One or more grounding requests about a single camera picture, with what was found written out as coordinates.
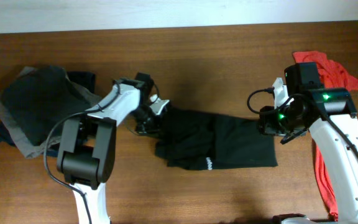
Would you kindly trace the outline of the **black shirt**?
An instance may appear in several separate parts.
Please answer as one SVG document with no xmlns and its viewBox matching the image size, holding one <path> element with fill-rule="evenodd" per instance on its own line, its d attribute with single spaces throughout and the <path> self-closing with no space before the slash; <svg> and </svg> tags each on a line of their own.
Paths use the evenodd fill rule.
<svg viewBox="0 0 358 224">
<path fill-rule="evenodd" d="M 274 140 L 257 121 L 224 114 L 170 109 L 164 115 L 155 155 L 169 167 L 218 170 L 276 167 Z"/>
</svg>

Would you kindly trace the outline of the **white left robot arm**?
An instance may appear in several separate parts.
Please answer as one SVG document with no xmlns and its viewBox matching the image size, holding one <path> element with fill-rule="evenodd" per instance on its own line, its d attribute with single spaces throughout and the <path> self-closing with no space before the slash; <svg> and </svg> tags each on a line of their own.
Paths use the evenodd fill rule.
<svg viewBox="0 0 358 224">
<path fill-rule="evenodd" d="M 117 127 L 131 115 L 135 134 L 156 137 L 168 100 L 151 94 L 157 86 L 150 75 L 115 80 L 99 103 L 59 122 L 62 135 L 57 154 L 61 184 L 75 196 L 80 223 L 110 223 L 106 207 L 106 182 L 116 155 Z"/>
</svg>

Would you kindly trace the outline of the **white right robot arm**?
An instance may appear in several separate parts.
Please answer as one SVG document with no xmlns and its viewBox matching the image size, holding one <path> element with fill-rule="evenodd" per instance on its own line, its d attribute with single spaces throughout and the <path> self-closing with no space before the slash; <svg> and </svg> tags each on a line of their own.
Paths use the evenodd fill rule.
<svg viewBox="0 0 358 224">
<path fill-rule="evenodd" d="M 345 88 L 271 87 L 274 105 L 260 116 L 261 133 L 286 144 L 309 132 L 323 156 L 338 207 L 338 223 L 358 223 L 358 119 Z"/>
</svg>

